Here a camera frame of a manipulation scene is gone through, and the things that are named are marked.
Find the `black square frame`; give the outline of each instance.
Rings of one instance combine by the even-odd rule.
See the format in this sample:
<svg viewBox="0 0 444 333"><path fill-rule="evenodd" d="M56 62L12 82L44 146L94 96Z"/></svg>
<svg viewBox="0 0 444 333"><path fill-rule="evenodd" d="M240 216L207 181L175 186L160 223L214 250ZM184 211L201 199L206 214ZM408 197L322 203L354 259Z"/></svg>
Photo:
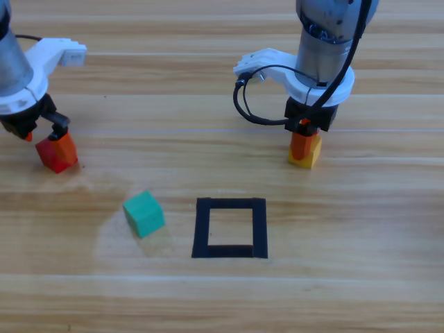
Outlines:
<svg viewBox="0 0 444 333"><path fill-rule="evenodd" d="M208 245L210 211L252 210L253 245ZM213 199L198 198L193 258L264 258L268 259L266 201L260 198Z"/></svg>

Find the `green cube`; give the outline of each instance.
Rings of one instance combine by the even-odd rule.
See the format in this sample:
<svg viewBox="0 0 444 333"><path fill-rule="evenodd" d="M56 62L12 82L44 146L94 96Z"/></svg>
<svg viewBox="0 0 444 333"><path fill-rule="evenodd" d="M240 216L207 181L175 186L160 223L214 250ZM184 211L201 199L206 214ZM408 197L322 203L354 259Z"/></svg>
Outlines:
<svg viewBox="0 0 444 333"><path fill-rule="evenodd" d="M164 226L160 204L147 191L123 204L126 218L139 238L144 238Z"/></svg>

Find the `gray metal cylinder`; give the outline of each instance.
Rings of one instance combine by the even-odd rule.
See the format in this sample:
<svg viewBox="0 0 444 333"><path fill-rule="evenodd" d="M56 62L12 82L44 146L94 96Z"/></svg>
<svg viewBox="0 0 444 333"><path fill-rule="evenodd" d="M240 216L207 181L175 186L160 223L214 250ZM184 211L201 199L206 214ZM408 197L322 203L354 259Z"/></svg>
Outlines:
<svg viewBox="0 0 444 333"><path fill-rule="evenodd" d="M15 35L9 30L0 40L0 96L10 96L24 89L33 75L28 59Z"/></svg>
<svg viewBox="0 0 444 333"><path fill-rule="evenodd" d="M330 44L302 30L296 69L318 79L321 85L300 74L296 74L296 77L308 87L326 89L341 71L351 45L351 40L343 44Z"/></svg>

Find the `cube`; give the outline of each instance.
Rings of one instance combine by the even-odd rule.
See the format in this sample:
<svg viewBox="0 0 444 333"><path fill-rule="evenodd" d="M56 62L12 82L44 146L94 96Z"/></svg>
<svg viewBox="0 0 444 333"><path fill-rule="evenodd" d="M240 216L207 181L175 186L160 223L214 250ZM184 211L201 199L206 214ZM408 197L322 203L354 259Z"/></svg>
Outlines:
<svg viewBox="0 0 444 333"><path fill-rule="evenodd" d="M123 204L126 219L139 238L144 238L164 226L160 204L147 191Z"/></svg>
<svg viewBox="0 0 444 333"><path fill-rule="evenodd" d="M313 138L313 142L311 143L310 154L307 157L304 157L301 160L297 160L293 157L293 153L291 151L291 147L289 149L289 161L292 164L295 164L304 169L312 169L314 164L319 158L321 154L321 146L322 146L322 138L317 135Z"/></svg>
<svg viewBox="0 0 444 333"><path fill-rule="evenodd" d="M61 160L54 149L54 145L47 138L36 144L35 148L37 149L43 165L55 173L60 173L77 162L77 159L74 163L68 163L67 161Z"/></svg>

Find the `red block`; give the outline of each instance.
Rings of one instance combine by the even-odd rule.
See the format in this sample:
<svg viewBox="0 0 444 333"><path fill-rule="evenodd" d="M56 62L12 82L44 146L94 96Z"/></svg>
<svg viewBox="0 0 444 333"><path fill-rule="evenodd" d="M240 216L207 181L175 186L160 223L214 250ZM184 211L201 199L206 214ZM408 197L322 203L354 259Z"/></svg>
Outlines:
<svg viewBox="0 0 444 333"><path fill-rule="evenodd" d="M60 173L77 163L77 159L74 163L68 163L60 159L54 148L53 142L49 141L48 138L36 144L35 148L39 153L43 165L50 168L55 173Z"/></svg>

